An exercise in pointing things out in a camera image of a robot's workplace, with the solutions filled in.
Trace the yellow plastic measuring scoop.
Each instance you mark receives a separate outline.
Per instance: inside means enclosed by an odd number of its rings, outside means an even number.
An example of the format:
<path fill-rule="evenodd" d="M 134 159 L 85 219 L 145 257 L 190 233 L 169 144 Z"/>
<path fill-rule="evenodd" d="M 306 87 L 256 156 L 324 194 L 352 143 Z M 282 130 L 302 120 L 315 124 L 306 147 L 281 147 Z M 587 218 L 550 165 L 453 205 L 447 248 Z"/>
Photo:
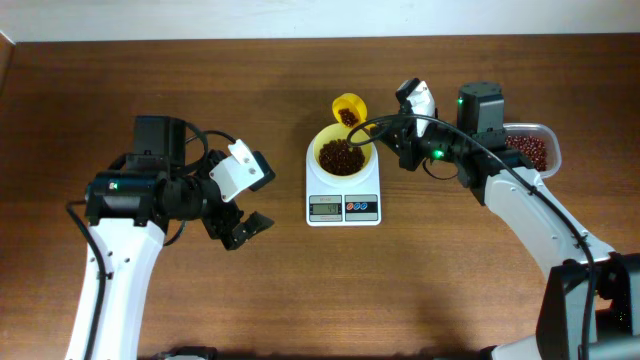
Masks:
<path fill-rule="evenodd" d="M 344 108 L 348 108 L 351 112 L 353 112 L 359 119 L 359 123 L 358 125 L 361 125 L 363 123 L 365 123 L 367 121 L 368 118 L 368 108 L 364 102 L 364 100 L 359 97 L 358 95 L 354 94 L 354 93 L 344 93 L 340 96 L 338 96 L 336 99 L 333 100 L 332 105 L 331 105 L 331 109 L 333 112 L 333 115 L 336 119 L 336 121 L 338 122 L 338 124 L 347 130 L 352 130 L 354 128 L 349 128 L 344 126 L 340 120 L 339 120 L 339 115 L 338 115 L 338 111 L 340 109 L 344 109 Z"/>

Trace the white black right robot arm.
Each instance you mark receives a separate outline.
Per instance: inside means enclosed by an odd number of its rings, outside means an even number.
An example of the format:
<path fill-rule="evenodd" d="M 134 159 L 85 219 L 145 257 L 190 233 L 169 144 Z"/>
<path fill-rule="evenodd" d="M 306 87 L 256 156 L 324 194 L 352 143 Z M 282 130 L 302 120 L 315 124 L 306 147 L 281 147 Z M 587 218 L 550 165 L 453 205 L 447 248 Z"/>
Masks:
<path fill-rule="evenodd" d="M 457 120 L 439 120 L 425 82 L 396 91 L 400 109 L 372 130 L 415 170 L 427 161 L 457 168 L 461 185 L 504 221 L 546 277 L 534 335 L 478 352 L 480 359 L 636 359 L 639 257 L 621 254 L 582 226 L 545 186 L 532 160 L 507 145 L 496 83 L 463 85 Z"/>

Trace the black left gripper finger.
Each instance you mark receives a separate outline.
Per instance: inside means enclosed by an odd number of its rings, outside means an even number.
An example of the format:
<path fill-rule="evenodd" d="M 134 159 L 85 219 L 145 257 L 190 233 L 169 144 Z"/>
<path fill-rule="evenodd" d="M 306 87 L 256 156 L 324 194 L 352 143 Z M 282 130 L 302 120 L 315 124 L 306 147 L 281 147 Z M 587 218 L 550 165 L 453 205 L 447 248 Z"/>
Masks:
<path fill-rule="evenodd" d="M 251 238 L 263 231 L 270 229 L 275 222 L 269 217 L 253 212 L 246 221 L 241 224 L 241 237 Z"/>
<path fill-rule="evenodd" d="M 250 238 L 250 233 L 244 227 L 225 231 L 220 235 L 221 243 L 226 250 L 237 250 Z"/>

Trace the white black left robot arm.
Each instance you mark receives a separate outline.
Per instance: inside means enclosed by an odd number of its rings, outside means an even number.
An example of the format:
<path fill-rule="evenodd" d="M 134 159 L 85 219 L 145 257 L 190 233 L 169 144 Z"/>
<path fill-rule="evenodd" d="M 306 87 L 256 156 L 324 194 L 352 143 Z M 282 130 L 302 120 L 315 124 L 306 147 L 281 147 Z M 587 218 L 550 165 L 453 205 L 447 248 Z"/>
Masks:
<path fill-rule="evenodd" d="M 275 173 L 264 156 L 242 140 L 228 149 L 207 147 L 207 132 L 185 120 L 140 115 L 134 149 L 119 156 L 88 184 L 79 216 L 66 211 L 87 242 L 85 275 L 69 359 L 134 359 L 137 356 L 146 293 L 161 250 L 177 240 L 171 221 L 203 224 L 208 236 L 236 250 L 273 225 L 254 212 L 244 214 L 235 198 L 257 191 Z M 186 161 L 191 141 L 202 156 Z"/>

